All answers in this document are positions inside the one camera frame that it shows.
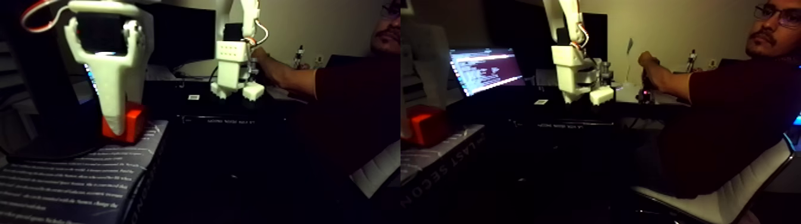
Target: red and white wire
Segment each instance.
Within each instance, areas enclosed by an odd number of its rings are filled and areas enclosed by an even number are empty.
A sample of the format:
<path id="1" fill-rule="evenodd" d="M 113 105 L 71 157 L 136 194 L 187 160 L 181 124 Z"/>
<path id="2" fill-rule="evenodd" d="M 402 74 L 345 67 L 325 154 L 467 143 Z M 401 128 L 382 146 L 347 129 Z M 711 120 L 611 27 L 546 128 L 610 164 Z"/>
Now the red and white wire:
<path id="1" fill-rule="evenodd" d="M 587 33 L 587 29 L 584 28 L 584 24 L 582 23 L 578 24 L 578 28 L 582 30 L 584 37 L 586 37 L 586 39 L 584 39 L 584 43 L 582 43 L 582 48 L 584 48 L 584 46 L 587 46 L 587 42 L 590 42 L 590 33 Z"/>
<path id="2" fill-rule="evenodd" d="M 259 19 L 256 19 L 256 25 L 257 25 L 257 26 L 259 26 L 259 28 L 261 28 L 261 30 L 264 30 L 264 37 L 262 37 L 262 38 L 261 38 L 261 39 L 260 39 L 260 40 L 259 40 L 259 41 L 256 43 L 256 45 L 259 45 L 259 44 L 261 44 L 261 43 L 263 43 L 264 41 L 266 41 L 266 40 L 267 40 L 267 36 L 269 36 L 269 35 L 270 35 L 270 32 L 269 32 L 269 31 L 267 31 L 267 28 L 265 28 L 264 26 L 262 26 L 262 25 L 261 25 L 261 22 L 259 22 Z"/>
<path id="3" fill-rule="evenodd" d="M 19 23 L 20 25 L 22 25 L 22 28 L 28 30 L 28 32 L 31 33 L 42 33 L 50 30 L 50 28 L 53 28 L 53 26 L 55 26 L 55 23 L 58 21 L 58 18 L 61 17 L 61 13 L 64 10 L 69 9 L 67 6 L 63 6 L 61 7 L 61 9 L 58 9 L 58 12 L 56 12 L 53 20 L 48 22 L 45 26 L 31 28 L 25 25 L 25 21 L 27 21 L 32 14 L 36 13 L 36 11 L 39 11 L 42 8 L 47 8 L 50 4 L 57 1 L 58 0 L 40 0 L 39 2 L 36 2 L 33 6 L 28 7 L 28 9 L 25 10 L 25 12 L 22 12 L 22 17 L 19 19 Z"/>

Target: man's arm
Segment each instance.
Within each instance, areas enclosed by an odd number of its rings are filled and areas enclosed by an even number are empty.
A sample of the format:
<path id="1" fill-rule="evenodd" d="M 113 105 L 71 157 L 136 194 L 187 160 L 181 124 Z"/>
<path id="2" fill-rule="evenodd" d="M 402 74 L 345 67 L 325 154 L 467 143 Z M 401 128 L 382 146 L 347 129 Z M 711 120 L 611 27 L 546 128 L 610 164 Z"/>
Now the man's arm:
<path id="1" fill-rule="evenodd" d="M 295 70 L 274 58 L 270 57 L 264 49 L 253 51 L 253 57 L 259 60 L 259 65 L 278 87 L 300 92 L 317 98 L 315 76 L 317 70 Z"/>
<path id="2" fill-rule="evenodd" d="M 692 74 L 673 74 L 667 68 L 660 66 L 656 58 L 651 57 L 647 51 L 640 55 L 639 62 L 659 91 L 691 101 L 690 76 Z"/>

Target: beige wall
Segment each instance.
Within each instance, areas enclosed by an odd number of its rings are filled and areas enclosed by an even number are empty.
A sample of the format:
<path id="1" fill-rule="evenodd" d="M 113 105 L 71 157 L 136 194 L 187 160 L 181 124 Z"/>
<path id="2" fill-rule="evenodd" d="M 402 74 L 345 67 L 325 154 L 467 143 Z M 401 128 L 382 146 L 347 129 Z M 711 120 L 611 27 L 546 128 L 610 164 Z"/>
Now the beige wall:
<path id="1" fill-rule="evenodd" d="M 585 0 L 583 12 L 609 15 L 609 60 L 618 81 L 641 83 L 637 57 L 648 50 L 671 70 L 683 70 L 690 51 L 696 66 L 710 60 L 747 59 L 745 42 L 754 6 L 764 0 Z M 626 56 L 629 38 L 634 40 Z"/>
<path id="2" fill-rule="evenodd" d="M 490 46 L 482 0 L 412 0 L 414 19 L 419 23 L 442 26 L 448 44 Z"/>
<path id="3" fill-rule="evenodd" d="M 380 19 L 385 0 L 271 0 L 263 1 L 260 21 L 270 31 L 262 47 L 278 61 L 292 63 L 298 46 L 305 49 L 304 62 L 314 65 L 331 54 L 365 56 L 370 38 Z M 242 7 L 234 1 L 229 22 L 242 22 Z M 261 30 L 256 31 L 260 38 Z M 181 70 L 189 75 L 207 76 L 216 62 L 194 62 Z"/>

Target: monitor screen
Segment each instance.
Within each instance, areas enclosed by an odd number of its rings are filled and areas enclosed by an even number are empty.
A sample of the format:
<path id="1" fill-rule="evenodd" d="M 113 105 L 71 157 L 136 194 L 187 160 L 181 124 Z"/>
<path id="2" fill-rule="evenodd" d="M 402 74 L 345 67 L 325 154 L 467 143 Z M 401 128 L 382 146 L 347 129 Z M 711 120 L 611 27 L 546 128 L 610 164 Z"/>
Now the monitor screen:
<path id="1" fill-rule="evenodd" d="M 451 68 L 465 95 L 495 86 L 524 86 L 523 75 L 511 48 L 450 50 Z"/>

